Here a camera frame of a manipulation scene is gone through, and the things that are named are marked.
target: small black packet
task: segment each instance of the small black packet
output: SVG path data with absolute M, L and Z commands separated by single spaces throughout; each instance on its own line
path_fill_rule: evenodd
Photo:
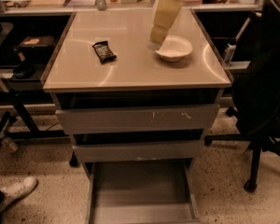
M 101 63 L 112 62 L 117 58 L 117 56 L 114 55 L 109 48 L 108 41 L 97 42 L 92 47 L 94 48 L 97 56 L 100 58 Z

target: drawer front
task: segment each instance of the drawer front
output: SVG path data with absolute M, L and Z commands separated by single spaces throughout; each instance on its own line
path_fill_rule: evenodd
M 67 134 L 210 128 L 218 105 L 57 110 Z
M 203 140 L 74 146 L 80 162 L 149 161 L 199 156 Z

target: caster wheel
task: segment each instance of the caster wheel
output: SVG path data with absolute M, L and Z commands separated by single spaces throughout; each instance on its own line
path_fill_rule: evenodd
M 204 145 L 205 146 L 210 146 L 212 144 L 212 142 L 213 142 L 213 140 L 211 140 L 207 137 L 204 138 Z
M 72 159 L 70 160 L 69 165 L 71 167 L 77 167 L 77 157 L 75 154 L 72 155 Z
M 229 107 L 227 110 L 226 110 L 226 112 L 225 112 L 225 114 L 228 116 L 228 117 L 232 117 L 232 116 L 234 116 L 235 114 L 236 114 L 236 110 L 233 108 L 233 107 Z
M 17 121 L 17 118 L 15 116 L 10 116 L 9 117 L 9 122 L 14 123 Z
M 249 193 L 253 193 L 256 190 L 256 187 L 257 185 L 252 185 L 250 180 L 247 180 L 244 185 L 244 189 Z

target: terrazzo floor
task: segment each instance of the terrazzo floor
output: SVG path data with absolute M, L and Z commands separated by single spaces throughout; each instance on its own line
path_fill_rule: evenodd
M 58 122 L 55 116 L 34 117 L 40 130 Z M 220 109 L 208 133 L 231 133 L 235 119 Z M 14 130 L 23 130 L 18 120 Z M 3 214 L 3 224 L 85 223 L 89 182 L 81 166 L 71 167 L 68 138 L 21 140 L 14 154 L 0 149 L 0 187 L 28 175 L 38 186 L 26 198 L 12 204 Z M 216 141 L 203 151 L 192 168 L 192 190 L 200 220 L 216 224 L 280 224 L 280 158 L 262 153 L 258 188 L 244 191 L 249 177 L 251 152 L 246 142 Z

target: white bottle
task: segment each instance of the white bottle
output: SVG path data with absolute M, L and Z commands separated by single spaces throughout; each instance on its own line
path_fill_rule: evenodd
M 236 49 L 236 40 L 235 40 L 235 38 L 232 38 L 230 40 L 230 43 L 227 44 L 226 48 L 224 49 L 223 60 L 224 60 L 225 64 L 230 64 L 232 57 L 234 55 L 235 49 Z
M 11 137 L 6 136 L 3 132 L 0 132 L 0 141 L 2 147 L 8 153 L 14 153 L 18 150 L 18 145 L 11 139 Z

